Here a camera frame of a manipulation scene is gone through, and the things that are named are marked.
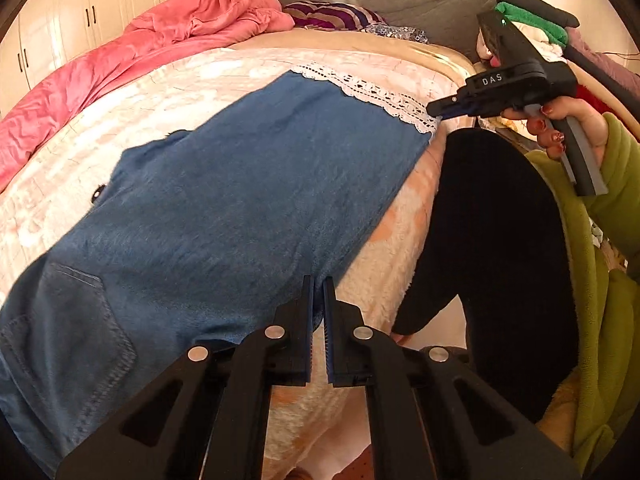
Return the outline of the right hand red nails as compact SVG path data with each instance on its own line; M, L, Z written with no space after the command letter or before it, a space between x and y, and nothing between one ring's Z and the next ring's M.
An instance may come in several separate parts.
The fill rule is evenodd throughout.
M608 123L600 113L582 99L559 96L544 104L534 114L529 114L525 110L506 108L501 112L501 116L512 120L525 119L528 132L536 136L537 143L554 160L560 160L565 153L565 141L564 134L552 128L550 124L567 117L574 117L584 130L597 165L602 165L606 144L608 144Z

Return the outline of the green fleece sleeve forearm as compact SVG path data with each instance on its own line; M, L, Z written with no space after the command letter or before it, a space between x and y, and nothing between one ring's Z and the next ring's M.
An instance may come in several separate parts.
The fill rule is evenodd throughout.
M578 365L556 392L544 432L591 474L639 403L639 144L605 114L600 167L608 194L579 197L558 162L528 159L559 206L578 324Z

